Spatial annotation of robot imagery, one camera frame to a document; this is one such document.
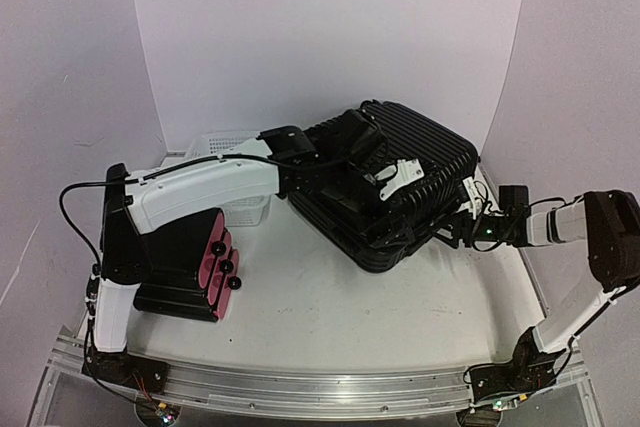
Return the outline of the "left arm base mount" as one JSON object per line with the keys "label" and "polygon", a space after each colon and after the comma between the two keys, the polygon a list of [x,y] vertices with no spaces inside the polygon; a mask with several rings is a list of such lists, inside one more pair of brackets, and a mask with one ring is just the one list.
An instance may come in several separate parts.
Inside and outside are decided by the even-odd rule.
{"label": "left arm base mount", "polygon": [[105,353],[88,348],[82,373],[100,382],[131,389],[144,388],[149,394],[164,391],[169,365],[164,361],[131,355],[127,351]]}

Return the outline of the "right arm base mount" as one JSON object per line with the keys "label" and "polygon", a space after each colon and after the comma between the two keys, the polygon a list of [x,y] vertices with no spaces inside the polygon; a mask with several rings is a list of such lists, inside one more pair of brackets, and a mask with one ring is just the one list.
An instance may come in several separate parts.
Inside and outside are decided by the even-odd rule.
{"label": "right arm base mount", "polygon": [[475,406],[529,396],[556,384],[573,356],[577,336],[571,335],[560,350],[546,352],[538,347],[534,330],[529,327],[519,337],[508,362],[477,364],[464,372]]}

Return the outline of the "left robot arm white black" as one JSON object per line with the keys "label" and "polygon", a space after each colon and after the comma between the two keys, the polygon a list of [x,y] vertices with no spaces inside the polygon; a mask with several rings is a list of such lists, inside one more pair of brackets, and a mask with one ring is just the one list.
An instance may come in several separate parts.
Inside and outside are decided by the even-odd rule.
{"label": "left robot arm white black", "polygon": [[134,375],[133,360],[123,353],[132,309],[224,318],[241,285],[224,205],[357,181],[381,202],[399,167],[369,169],[367,163],[386,143],[378,126],[356,118],[316,138],[294,126],[263,131],[230,149],[156,170],[110,167],[90,329],[96,368],[114,384]]}

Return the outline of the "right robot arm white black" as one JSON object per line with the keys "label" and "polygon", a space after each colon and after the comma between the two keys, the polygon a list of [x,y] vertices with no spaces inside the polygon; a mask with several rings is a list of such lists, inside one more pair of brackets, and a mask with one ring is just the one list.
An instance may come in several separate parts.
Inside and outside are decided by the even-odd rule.
{"label": "right robot arm white black", "polygon": [[434,225],[435,237],[490,252],[581,243],[583,273],[558,307],[532,330],[536,349],[561,352],[603,309],[639,286],[639,202],[622,190],[588,191],[570,201],[532,202],[524,185],[502,185],[498,210],[478,197]]}

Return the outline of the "black pink small suitcase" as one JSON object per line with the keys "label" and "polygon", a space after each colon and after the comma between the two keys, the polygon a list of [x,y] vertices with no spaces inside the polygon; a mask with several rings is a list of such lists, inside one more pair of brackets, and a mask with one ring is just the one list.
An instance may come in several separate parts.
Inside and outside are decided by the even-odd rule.
{"label": "black pink small suitcase", "polygon": [[224,212],[212,208],[144,234],[151,275],[133,306],[141,312],[216,323],[242,287],[240,255]]}

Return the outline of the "aluminium front rail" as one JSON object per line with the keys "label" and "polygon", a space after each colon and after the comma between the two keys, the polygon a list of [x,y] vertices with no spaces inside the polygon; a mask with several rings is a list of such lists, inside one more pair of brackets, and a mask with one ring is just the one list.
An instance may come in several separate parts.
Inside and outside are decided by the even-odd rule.
{"label": "aluminium front rail", "polygon": [[[88,403],[89,388],[107,394],[107,400],[124,399],[109,394],[81,372],[84,365],[82,340],[61,333],[47,361],[38,393],[33,401],[29,425],[44,425],[54,394],[62,392],[62,376],[79,379],[85,387],[76,395]],[[541,392],[586,383],[590,379],[576,347],[574,358],[556,384]],[[227,414],[279,419],[375,420],[418,418],[436,413],[479,409],[485,405],[497,411],[516,408],[524,402],[516,394],[501,394],[480,400],[479,389],[488,380],[471,383],[470,374],[458,369],[386,373],[303,373],[240,369],[131,354],[147,364],[160,362],[157,372],[145,380],[147,391],[159,388],[151,397],[178,407],[196,407]]]}

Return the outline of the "black ribbed hard suitcase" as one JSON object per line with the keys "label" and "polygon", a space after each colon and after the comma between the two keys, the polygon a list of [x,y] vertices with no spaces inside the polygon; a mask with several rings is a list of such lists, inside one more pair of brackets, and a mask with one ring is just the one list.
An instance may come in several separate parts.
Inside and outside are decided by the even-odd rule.
{"label": "black ribbed hard suitcase", "polygon": [[[292,207],[360,268],[384,273],[428,242],[436,223],[460,206],[464,179],[478,153],[462,136],[395,102],[366,100],[357,113],[384,137],[359,172],[335,175],[317,192],[293,193]],[[423,176],[382,200],[366,180],[400,160],[419,162]]]}

